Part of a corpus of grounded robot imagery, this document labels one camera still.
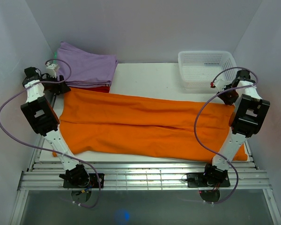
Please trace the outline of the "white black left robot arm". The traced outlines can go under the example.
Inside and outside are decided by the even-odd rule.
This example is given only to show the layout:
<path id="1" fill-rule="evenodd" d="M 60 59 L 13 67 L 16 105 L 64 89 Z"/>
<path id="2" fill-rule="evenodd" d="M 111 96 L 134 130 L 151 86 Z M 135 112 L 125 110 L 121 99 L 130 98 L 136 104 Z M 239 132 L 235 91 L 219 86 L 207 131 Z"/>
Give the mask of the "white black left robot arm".
<path id="1" fill-rule="evenodd" d="M 40 83 L 41 81 L 63 81 L 62 75 L 59 78 L 51 77 L 49 74 L 41 74 L 35 67 L 26 68 L 24 73 L 26 77 L 22 84 L 27 89 L 27 100 L 25 104 L 21 105 L 21 111 L 33 131 L 45 138 L 61 161 L 65 172 L 59 177 L 75 187 L 87 187 L 90 183 L 90 176 L 84 165 L 73 159 L 74 155 L 59 130 L 58 116 L 44 96 L 45 90 L 59 95 L 70 92 L 71 89 L 65 82 L 58 84 Z"/>

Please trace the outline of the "aluminium frame rail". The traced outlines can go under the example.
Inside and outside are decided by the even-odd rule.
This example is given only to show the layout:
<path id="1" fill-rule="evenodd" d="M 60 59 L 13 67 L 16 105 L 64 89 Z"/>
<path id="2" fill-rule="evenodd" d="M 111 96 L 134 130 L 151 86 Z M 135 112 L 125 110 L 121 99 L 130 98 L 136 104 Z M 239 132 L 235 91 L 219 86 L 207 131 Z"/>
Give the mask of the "aluminium frame rail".
<path id="1" fill-rule="evenodd" d="M 281 225 L 271 182 L 249 158 L 235 162 L 237 173 L 229 171 L 237 190 L 217 205 L 203 202 L 197 188 L 189 188 L 186 174 L 201 172 L 204 164 L 184 160 L 108 155 L 86 152 L 80 155 L 99 173 L 104 187 L 93 190 L 85 209 L 71 201 L 71 188 L 63 188 L 62 164 L 49 152 L 34 150 L 31 163 L 22 172 L 12 225 Z"/>

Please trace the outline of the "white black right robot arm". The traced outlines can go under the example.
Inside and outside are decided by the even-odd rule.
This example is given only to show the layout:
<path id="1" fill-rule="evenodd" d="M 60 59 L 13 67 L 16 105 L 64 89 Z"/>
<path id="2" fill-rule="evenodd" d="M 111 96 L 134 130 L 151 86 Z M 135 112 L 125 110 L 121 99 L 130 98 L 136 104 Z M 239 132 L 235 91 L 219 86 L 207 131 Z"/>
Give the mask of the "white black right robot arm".
<path id="1" fill-rule="evenodd" d="M 235 79 L 231 83 L 221 80 L 217 75 L 210 84 L 212 89 L 218 89 L 216 96 L 225 105 L 233 105 L 235 109 L 219 153 L 206 164 L 202 174 L 202 182 L 209 187 L 219 187 L 220 184 L 229 186 L 229 163 L 240 147 L 260 131 L 270 108 L 270 102 L 257 93 L 258 79 L 251 78 L 254 73 L 244 67 L 236 69 Z"/>

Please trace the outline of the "purple folded trousers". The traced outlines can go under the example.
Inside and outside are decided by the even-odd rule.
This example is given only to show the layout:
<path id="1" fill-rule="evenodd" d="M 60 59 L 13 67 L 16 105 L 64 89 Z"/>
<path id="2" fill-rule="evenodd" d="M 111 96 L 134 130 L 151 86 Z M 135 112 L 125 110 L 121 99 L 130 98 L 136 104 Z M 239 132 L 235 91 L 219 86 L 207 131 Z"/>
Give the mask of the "purple folded trousers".
<path id="1" fill-rule="evenodd" d="M 115 55 L 98 55 L 61 42 L 56 51 L 58 74 L 68 78 L 68 86 L 93 88 L 111 86 L 118 64 Z"/>

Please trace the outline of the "orange trousers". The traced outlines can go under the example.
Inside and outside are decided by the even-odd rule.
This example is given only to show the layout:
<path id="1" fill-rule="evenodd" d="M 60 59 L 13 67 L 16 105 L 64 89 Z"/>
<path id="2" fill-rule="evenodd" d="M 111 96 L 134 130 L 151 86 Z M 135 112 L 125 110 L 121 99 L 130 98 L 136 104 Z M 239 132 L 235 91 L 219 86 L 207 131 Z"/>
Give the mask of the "orange trousers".
<path id="1" fill-rule="evenodd" d="M 86 151 L 208 162 L 229 132 L 233 106 L 125 96 L 73 88 L 60 131 L 74 154 Z"/>

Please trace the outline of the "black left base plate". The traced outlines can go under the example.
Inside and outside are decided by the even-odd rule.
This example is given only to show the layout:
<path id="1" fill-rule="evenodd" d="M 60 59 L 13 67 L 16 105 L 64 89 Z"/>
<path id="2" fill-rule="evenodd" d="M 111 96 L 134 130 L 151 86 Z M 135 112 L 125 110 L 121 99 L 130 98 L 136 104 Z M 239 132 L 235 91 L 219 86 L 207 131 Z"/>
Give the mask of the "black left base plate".
<path id="1" fill-rule="evenodd" d="M 99 179 L 97 179 L 97 176 L 95 173 L 90 173 L 89 174 L 89 178 L 86 178 L 86 180 L 81 184 L 81 185 L 75 185 L 75 184 L 71 184 L 68 181 L 64 181 L 62 187 L 63 188 L 83 188 L 83 189 L 87 189 L 87 188 L 99 188 L 99 182 L 100 181 L 100 187 L 103 188 L 104 187 L 104 177 L 105 174 L 104 173 L 99 173 L 98 174 Z"/>

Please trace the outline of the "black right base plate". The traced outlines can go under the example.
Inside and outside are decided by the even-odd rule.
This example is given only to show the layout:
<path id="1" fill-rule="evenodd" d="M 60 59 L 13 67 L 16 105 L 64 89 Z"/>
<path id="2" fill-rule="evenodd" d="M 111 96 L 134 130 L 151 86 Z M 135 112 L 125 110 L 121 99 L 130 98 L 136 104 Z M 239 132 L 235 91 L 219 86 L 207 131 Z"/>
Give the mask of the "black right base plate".
<path id="1" fill-rule="evenodd" d="M 230 187 L 230 181 L 226 178 L 223 183 L 216 183 L 215 181 L 207 181 L 201 172 L 186 173 L 183 181 L 187 182 L 189 188 L 217 188 L 217 187 Z"/>

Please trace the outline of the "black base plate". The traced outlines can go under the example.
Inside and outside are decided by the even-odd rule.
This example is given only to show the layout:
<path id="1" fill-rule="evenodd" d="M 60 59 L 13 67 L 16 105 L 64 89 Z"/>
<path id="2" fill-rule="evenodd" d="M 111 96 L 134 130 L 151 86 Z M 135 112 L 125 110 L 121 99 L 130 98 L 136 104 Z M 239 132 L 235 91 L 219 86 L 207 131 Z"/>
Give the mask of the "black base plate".
<path id="1" fill-rule="evenodd" d="M 217 188 L 217 187 L 230 187 L 230 181 L 226 178 L 223 183 L 216 183 L 215 181 L 207 181 L 201 172 L 186 173 L 183 181 L 187 182 L 189 188 Z"/>
<path id="2" fill-rule="evenodd" d="M 99 182 L 100 181 L 100 187 L 103 188 L 104 187 L 104 177 L 105 174 L 104 173 L 99 173 L 98 174 L 99 179 L 97 179 L 97 176 L 95 173 L 90 173 L 89 174 L 89 178 L 86 178 L 86 180 L 81 184 L 81 185 L 75 185 L 75 184 L 71 184 L 68 181 L 64 181 L 62 187 L 63 188 L 83 188 L 83 189 L 87 189 L 87 188 L 99 188 Z"/>

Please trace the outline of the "white plastic basket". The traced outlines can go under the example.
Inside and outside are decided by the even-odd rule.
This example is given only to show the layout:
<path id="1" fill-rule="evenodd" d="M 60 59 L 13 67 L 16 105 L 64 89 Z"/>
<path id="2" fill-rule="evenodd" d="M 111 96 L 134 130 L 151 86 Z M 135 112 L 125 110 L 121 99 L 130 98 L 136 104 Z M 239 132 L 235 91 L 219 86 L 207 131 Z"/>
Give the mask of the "white plastic basket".
<path id="1" fill-rule="evenodd" d="M 236 66 L 231 53 L 226 51 L 182 51 L 178 53 L 178 67 L 182 84 L 187 89 L 208 89 L 221 71 L 219 78 L 232 82 L 236 71 L 227 70 Z"/>

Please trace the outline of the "red folded trousers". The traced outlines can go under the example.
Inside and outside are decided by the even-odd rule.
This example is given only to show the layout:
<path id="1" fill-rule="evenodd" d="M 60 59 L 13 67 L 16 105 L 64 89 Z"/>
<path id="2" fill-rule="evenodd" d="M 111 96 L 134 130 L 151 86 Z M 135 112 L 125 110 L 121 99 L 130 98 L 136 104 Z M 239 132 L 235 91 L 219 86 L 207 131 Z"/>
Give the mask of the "red folded trousers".
<path id="1" fill-rule="evenodd" d="M 109 86 L 100 86 L 100 87 L 93 87 L 93 88 L 85 88 L 85 90 L 101 92 L 101 93 L 109 93 L 110 87 Z"/>

